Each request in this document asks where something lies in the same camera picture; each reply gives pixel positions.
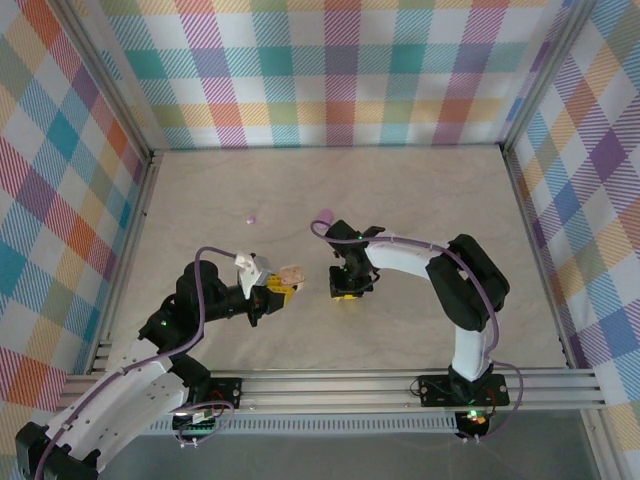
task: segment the purple cable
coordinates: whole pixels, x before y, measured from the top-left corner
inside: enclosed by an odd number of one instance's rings
[[[441,247],[440,245],[436,245],[435,243],[423,242],[421,240],[413,240],[411,238],[402,238],[402,237],[380,236],[380,237],[358,238],[353,240],[334,240],[333,238],[325,237],[323,234],[317,232],[314,228],[316,225],[324,225],[327,228],[329,228],[331,225],[329,225],[327,222],[324,222],[322,220],[314,220],[313,222],[311,222],[311,225],[310,225],[311,232],[316,237],[321,238],[327,243],[330,242],[330,243],[337,243],[341,245],[349,245],[352,243],[360,243],[360,242],[403,243],[405,245],[413,245],[414,247],[421,247],[421,248],[426,248],[428,250],[435,250],[436,252],[444,253],[445,255],[450,257],[454,262],[456,262],[458,266],[462,270],[464,270],[465,273],[469,276],[471,283],[473,283],[473,286],[476,287],[476,290],[480,294],[480,298],[482,298],[482,303],[484,303],[484,306],[487,309],[487,312],[489,312],[489,318],[491,318],[491,324],[493,327],[493,339],[491,340],[491,344],[487,348],[487,355],[489,355],[498,346],[498,341],[500,340],[500,330],[498,328],[498,317],[496,316],[496,312],[493,309],[493,305],[491,305],[491,300],[489,300],[487,293],[484,291],[484,288],[482,288],[482,285],[480,285],[480,281],[478,280],[478,277],[476,277],[476,275],[471,271],[469,266],[466,263],[464,263],[462,259],[458,257],[455,253],[453,253],[451,250]]]
[[[198,440],[194,440],[191,443],[187,443],[187,441],[182,437],[182,432],[184,431],[184,427],[182,427],[180,430],[178,430],[178,439],[180,440],[180,442],[182,442],[183,445],[193,445],[194,447],[197,447],[201,443],[206,442],[207,440],[211,439],[211,437],[218,434],[221,430],[229,426],[229,423],[231,422],[231,418],[233,418],[233,414],[235,413],[236,410],[233,406],[233,403],[227,402],[226,400],[212,400],[210,402],[195,403],[193,405],[183,405],[181,407],[176,408],[175,410],[171,410],[169,413],[184,412],[185,410],[190,411],[190,410],[196,410],[196,409],[205,408],[205,407],[220,407],[220,406],[227,407],[231,410],[231,413],[229,414],[229,418],[227,418],[226,422],[224,422],[222,425],[216,428],[213,432],[205,435],[204,437]]]
[[[485,352],[485,356],[488,357],[489,354],[493,350],[495,350],[495,348],[498,346],[498,341],[500,340],[500,328],[499,328],[499,325],[498,325],[498,317],[496,316],[496,311],[493,308],[493,305],[491,304],[491,300],[489,300],[489,297],[488,297],[487,293],[484,291],[484,288],[482,288],[482,285],[480,284],[480,281],[478,280],[478,278],[471,271],[471,268],[469,268],[469,266],[458,255],[453,253],[451,250],[449,250],[447,248],[444,248],[444,247],[441,247],[440,245],[436,245],[434,243],[423,242],[421,240],[413,240],[411,238],[402,238],[402,237],[384,237],[384,236],[380,236],[380,237],[365,237],[365,238],[358,238],[358,239],[352,239],[352,240],[335,240],[333,238],[326,237],[325,235],[317,232],[315,230],[315,228],[314,228],[316,225],[324,225],[327,228],[329,228],[331,225],[329,225],[327,222],[324,222],[322,220],[314,220],[313,222],[311,222],[311,225],[310,225],[311,232],[316,237],[324,240],[327,243],[337,243],[337,244],[340,244],[340,245],[349,245],[349,244],[352,244],[352,243],[360,243],[360,242],[369,242],[369,243],[383,243],[383,242],[402,243],[402,244],[405,244],[405,245],[413,245],[415,247],[426,248],[428,250],[435,250],[437,252],[444,253],[449,258],[451,258],[453,261],[455,261],[460,266],[460,268],[462,270],[464,270],[465,273],[469,276],[469,279],[471,280],[471,283],[473,283],[473,286],[478,291],[478,294],[480,295],[480,298],[482,298],[482,303],[484,303],[484,306],[487,309],[487,312],[489,312],[489,318],[491,318],[491,324],[493,326],[493,340],[491,342],[491,345],[489,345],[489,347],[487,348],[487,350]],[[516,411],[518,410],[518,408],[520,408],[520,405],[522,404],[522,395],[524,393],[524,378],[522,376],[522,372],[520,372],[520,370],[517,367],[515,367],[514,365],[511,365],[510,363],[498,362],[496,360],[492,360],[492,362],[494,364],[496,364],[496,365],[499,365],[499,366],[505,367],[505,368],[509,368],[509,369],[514,370],[516,372],[516,375],[518,376],[518,382],[520,384],[520,391],[518,392],[518,398],[516,399],[516,401],[515,401],[515,403],[513,405],[513,409],[509,412],[509,415],[507,416],[505,421],[502,422],[502,424],[498,428],[496,428],[493,432],[485,435],[484,438],[492,436],[496,432],[500,431],[511,420],[511,417],[513,416],[513,414],[516,413]]]
[[[86,406],[89,403],[91,403],[91,401],[93,401],[100,394],[100,392],[102,392],[105,388],[107,388],[107,386],[109,386],[116,378],[120,377],[121,375],[126,375],[131,370],[148,365],[151,362],[156,362],[158,360],[162,360],[163,358],[167,358],[167,357],[176,355],[178,353],[182,353],[186,350],[189,350],[191,347],[193,347],[196,343],[200,341],[200,339],[204,335],[204,324],[205,324],[204,293],[202,291],[202,278],[200,278],[200,257],[204,252],[214,252],[229,258],[236,257],[233,253],[229,253],[225,250],[221,250],[216,247],[202,247],[196,252],[194,270],[195,270],[195,277],[196,277],[196,292],[198,293],[198,312],[200,315],[200,322],[198,323],[198,331],[193,336],[193,338],[189,340],[187,343],[185,343],[184,345],[182,345],[181,347],[174,348],[173,350],[170,350],[165,353],[161,353],[160,355],[156,355],[154,357],[145,358],[143,360],[140,360],[139,362],[133,363],[128,367],[123,368],[121,371],[116,371],[112,373],[100,385],[98,385],[94,391],[92,391],[89,395],[87,395],[87,397],[82,402],[80,402],[80,404],[77,406],[74,412],[71,415],[69,415],[69,418],[67,418],[67,420],[63,422],[63,425],[71,425],[71,423],[74,422],[78,418],[78,416],[80,416],[80,413],[86,408]],[[40,461],[38,462],[38,467],[36,468],[36,475],[35,475],[36,480],[41,480],[44,478],[44,465],[47,461],[47,458],[49,458],[49,455],[51,455],[53,446],[56,443],[58,443],[58,440],[60,440],[60,437],[62,437],[64,432],[65,432],[65,428],[61,427],[55,433],[55,435],[51,438],[51,441],[49,442],[47,447],[44,449],[44,452],[42,452],[42,456],[40,457]]]

